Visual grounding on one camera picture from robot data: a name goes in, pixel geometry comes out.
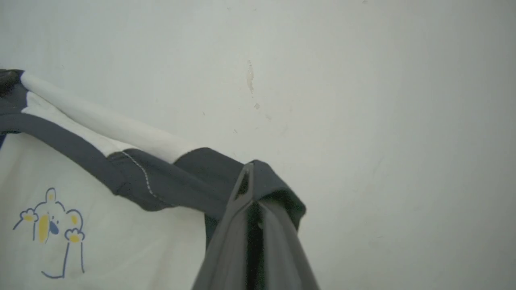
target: white stitching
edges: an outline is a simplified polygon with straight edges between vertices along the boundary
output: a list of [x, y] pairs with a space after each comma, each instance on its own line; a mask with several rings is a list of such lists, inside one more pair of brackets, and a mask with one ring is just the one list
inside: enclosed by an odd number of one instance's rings
[[161, 200], [162, 202], [165, 202], [164, 200], [162, 200], [161, 198], [159, 198], [157, 195], [154, 194], [154, 192], [152, 191], [152, 188], [151, 188], [151, 184], [149, 183], [149, 176], [147, 175], [147, 172], [145, 171], [145, 169], [138, 164], [138, 162], [136, 162], [136, 160], [134, 160], [134, 158], [132, 158], [129, 154], [125, 153], [124, 151], [121, 151], [122, 154], [124, 154], [125, 156], [129, 157], [129, 159], [131, 159], [131, 161], [136, 164], [136, 166], [138, 166], [141, 171], [143, 171], [143, 175], [145, 175], [145, 182], [147, 183], [147, 189], [149, 190], [149, 193], [152, 194], [152, 196], [154, 196], [155, 198]]

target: printed graphic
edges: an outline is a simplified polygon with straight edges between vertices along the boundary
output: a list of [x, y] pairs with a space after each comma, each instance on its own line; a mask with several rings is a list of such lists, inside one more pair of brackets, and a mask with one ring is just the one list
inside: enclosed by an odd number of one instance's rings
[[[14, 225], [16, 230], [22, 224], [32, 225], [32, 240], [36, 243], [46, 244], [51, 235], [64, 238], [67, 241], [64, 251], [62, 272], [47, 273], [41, 271], [45, 277], [51, 279], [64, 278], [66, 269], [80, 267], [84, 273], [83, 264], [83, 217], [78, 210], [66, 210], [65, 206], [57, 201], [55, 188], [49, 188], [45, 193], [45, 201], [38, 203], [34, 208], [30, 207], [20, 213], [20, 220]], [[69, 254], [80, 256], [80, 265], [67, 265]]]

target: white background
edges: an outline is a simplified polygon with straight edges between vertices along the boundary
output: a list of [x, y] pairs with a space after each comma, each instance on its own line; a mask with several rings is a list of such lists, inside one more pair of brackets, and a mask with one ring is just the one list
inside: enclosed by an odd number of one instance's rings
[[270, 163], [323, 289], [516, 287], [512, 0], [0, 0], [0, 40], [4, 68]]

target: blue nose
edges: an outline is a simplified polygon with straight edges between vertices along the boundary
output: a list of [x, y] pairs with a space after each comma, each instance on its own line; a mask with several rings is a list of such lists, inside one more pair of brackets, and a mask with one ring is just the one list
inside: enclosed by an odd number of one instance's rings
[[50, 221], [50, 232], [54, 235], [57, 235], [59, 233], [59, 229], [53, 221]]

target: garment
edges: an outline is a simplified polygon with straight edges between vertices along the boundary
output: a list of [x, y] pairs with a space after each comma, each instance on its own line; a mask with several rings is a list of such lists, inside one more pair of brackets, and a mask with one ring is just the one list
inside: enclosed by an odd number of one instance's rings
[[189, 288], [243, 167], [20, 70], [0, 71], [0, 136], [0, 288]]

